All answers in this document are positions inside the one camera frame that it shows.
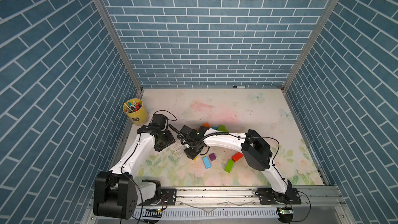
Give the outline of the light blue block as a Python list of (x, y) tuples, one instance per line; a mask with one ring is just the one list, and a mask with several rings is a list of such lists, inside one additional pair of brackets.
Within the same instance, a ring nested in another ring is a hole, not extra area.
[(211, 168), (210, 159), (208, 157), (203, 157), (202, 160), (203, 160), (205, 168), (206, 169), (210, 169)]

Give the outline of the green block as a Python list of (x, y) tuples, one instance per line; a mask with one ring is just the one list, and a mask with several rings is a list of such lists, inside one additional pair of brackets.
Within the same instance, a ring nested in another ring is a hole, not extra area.
[(230, 173), (232, 171), (233, 166), (234, 166), (234, 161), (232, 159), (229, 159), (225, 167), (225, 171), (227, 173)]
[(220, 126), (217, 128), (217, 130), (220, 131), (220, 132), (229, 132), (229, 131), (226, 129), (226, 127), (225, 127), (224, 125), (220, 125)]

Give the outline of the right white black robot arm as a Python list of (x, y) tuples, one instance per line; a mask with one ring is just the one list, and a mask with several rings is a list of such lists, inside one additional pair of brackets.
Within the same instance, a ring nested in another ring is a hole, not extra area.
[(232, 134), (208, 127), (192, 129), (188, 126), (178, 131), (173, 125), (168, 127), (177, 134), (181, 144), (185, 146), (184, 153), (194, 159), (203, 155), (203, 148), (222, 147), (242, 153), (247, 164), (254, 170), (262, 172), (272, 188), (272, 194), (277, 202), (282, 204), (301, 204), (301, 198), (290, 180), (284, 178), (274, 163), (275, 155), (266, 137), (261, 137), (250, 129), (246, 133)]

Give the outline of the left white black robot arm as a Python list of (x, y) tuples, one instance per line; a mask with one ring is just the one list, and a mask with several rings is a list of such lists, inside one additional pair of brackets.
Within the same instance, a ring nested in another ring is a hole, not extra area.
[(138, 206), (162, 204), (167, 207), (167, 197), (162, 194), (158, 180), (135, 181), (140, 166), (152, 151), (160, 152), (175, 143), (167, 128), (168, 118), (154, 114), (148, 125), (141, 126), (131, 148), (109, 171), (101, 171), (94, 183), (93, 213), (117, 219), (130, 219)]

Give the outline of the purple cube block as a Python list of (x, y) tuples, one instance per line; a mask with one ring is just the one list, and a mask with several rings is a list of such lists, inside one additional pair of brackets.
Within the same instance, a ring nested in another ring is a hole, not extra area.
[(211, 153), (209, 155), (209, 159), (210, 159), (210, 161), (215, 161), (216, 160), (216, 155), (214, 153)]

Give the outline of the yellow pen cup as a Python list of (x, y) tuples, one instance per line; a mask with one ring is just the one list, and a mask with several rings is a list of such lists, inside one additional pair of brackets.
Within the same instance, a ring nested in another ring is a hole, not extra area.
[(125, 102), (123, 111), (135, 125), (142, 125), (148, 120), (148, 112), (140, 99)]

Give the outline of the red block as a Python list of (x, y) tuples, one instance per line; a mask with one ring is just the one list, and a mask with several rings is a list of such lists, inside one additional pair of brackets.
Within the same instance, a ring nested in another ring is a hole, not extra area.
[(242, 153), (240, 153), (240, 152), (238, 152), (238, 153), (236, 153), (235, 155), (233, 155), (232, 156), (232, 161), (233, 162), (237, 162), (237, 161), (239, 161), (241, 158), (243, 158), (243, 154)]

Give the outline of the floral table mat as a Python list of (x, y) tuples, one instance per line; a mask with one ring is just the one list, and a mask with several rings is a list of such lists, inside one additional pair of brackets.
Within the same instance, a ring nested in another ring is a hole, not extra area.
[[(281, 175), (294, 186), (322, 185), (323, 180), (312, 155), (293, 119), (280, 90), (270, 89), (146, 89), (142, 97), (149, 116), (158, 112), (171, 119), (180, 129), (223, 125), (232, 133), (250, 129), (265, 137), (276, 155)], [(266, 186), (266, 177), (252, 169), (245, 159), (238, 160), (230, 172), (227, 162), (234, 150), (211, 147), (203, 155), (214, 154), (209, 169), (202, 157), (189, 159), (179, 142), (161, 152), (151, 151), (134, 179), (161, 182), (164, 187), (178, 186)]]

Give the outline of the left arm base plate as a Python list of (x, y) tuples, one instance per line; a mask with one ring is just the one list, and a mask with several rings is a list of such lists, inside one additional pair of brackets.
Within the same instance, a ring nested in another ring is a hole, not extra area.
[(176, 204), (177, 190), (175, 188), (159, 188), (152, 198), (144, 196), (144, 202), (140, 206), (174, 206)]

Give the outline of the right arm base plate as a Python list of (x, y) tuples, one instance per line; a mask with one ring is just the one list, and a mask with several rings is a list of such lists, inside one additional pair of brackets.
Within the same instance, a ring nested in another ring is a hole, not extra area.
[(286, 194), (275, 192), (272, 188), (259, 188), (255, 194), (259, 197), (261, 205), (300, 205), (302, 203), (296, 188), (290, 188)]

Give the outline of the aluminium front rail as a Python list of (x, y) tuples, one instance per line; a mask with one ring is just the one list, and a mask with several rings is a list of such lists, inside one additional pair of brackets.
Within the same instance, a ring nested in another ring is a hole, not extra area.
[(138, 206), (133, 216), (95, 216), (89, 205), (84, 224), (353, 224), (354, 218), (336, 186), (298, 186), (300, 205), (261, 205), (262, 186), (164, 187), (177, 190), (176, 204)]

